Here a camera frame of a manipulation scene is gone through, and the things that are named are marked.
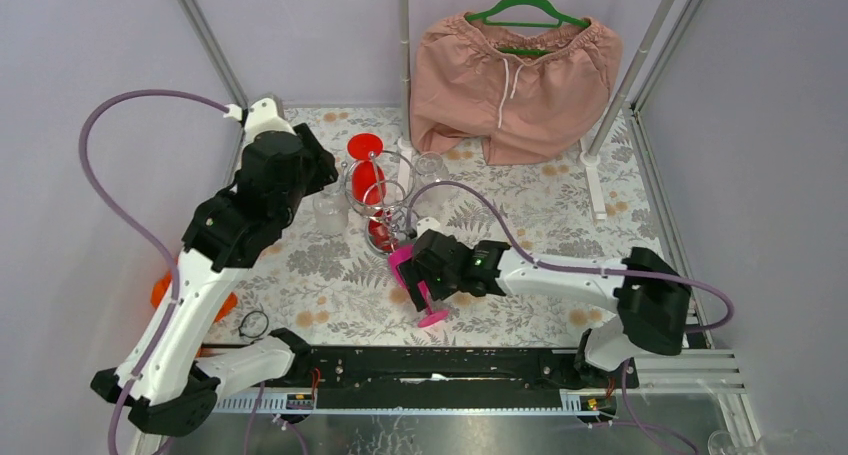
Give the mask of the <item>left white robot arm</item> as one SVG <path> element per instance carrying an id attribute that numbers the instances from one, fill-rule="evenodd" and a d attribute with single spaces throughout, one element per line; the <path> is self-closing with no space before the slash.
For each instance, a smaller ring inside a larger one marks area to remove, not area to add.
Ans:
<path id="1" fill-rule="evenodd" d="M 216 403 L 259 383 L 296 386 L 309 376 L 307 344 L 278 329 L 207 360 L 197 355 L 224 302 L 260 255 L 293 223 L 302 200 L 336 182 L 332 154 L 306 124 L 292 125 L 273 96 L 231 105 L 246 143 L 233 181 L 201 203 L 169 258 L 171 281 L 123 363 L 95 374 L 92 389 L 141 432 L 185 436 Z"/>

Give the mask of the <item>chrome wire glass rack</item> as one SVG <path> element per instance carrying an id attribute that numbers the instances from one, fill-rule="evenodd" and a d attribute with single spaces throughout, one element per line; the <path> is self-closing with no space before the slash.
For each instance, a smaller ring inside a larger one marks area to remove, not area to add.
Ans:
<path id="1" fill-rule="evenodd" d="M 410 207 L 416 175 L 409 156 L 386 150 L 367 161 L 341 162 L 341 183 L 353 211 L 364 219 L 366 246 L 387 256 L 417 236 L 417 213 Z"/>

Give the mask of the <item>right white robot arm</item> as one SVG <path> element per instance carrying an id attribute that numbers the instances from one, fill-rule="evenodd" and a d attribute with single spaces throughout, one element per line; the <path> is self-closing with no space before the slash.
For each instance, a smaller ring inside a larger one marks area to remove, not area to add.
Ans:
<path id="1" fill-rule="evenodd" d="M 389 255 L 389 267 L 419 311 L 458 292 L 475 297 L 545 295 L 583 303 L 611 317 L 581 337 L 575 377 L 597 387 L 637 355 L 677 356 L 683 349 L 691 290 L 655 252 L 637 247 L 617 260 L 524 257 L 484 240 L 473 247 L 435 230 Z"/>

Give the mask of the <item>pink plastic wine glass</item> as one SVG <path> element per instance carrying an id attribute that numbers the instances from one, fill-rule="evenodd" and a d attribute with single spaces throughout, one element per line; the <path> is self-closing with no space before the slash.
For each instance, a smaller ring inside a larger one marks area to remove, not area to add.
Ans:
<path id="1" fill-rule="evenodd" d="M 413 245 L 407 243 L 394 250 L 388 257 L 389 267 L 395 280 L 410 296 L 417 311 L 425 310 L 426 315 L 418 322 L 419 328 L 427 328 L 444 321 L 449 311 L 435 310 L 429 296 L 429 288 L 413 264 Z"/>

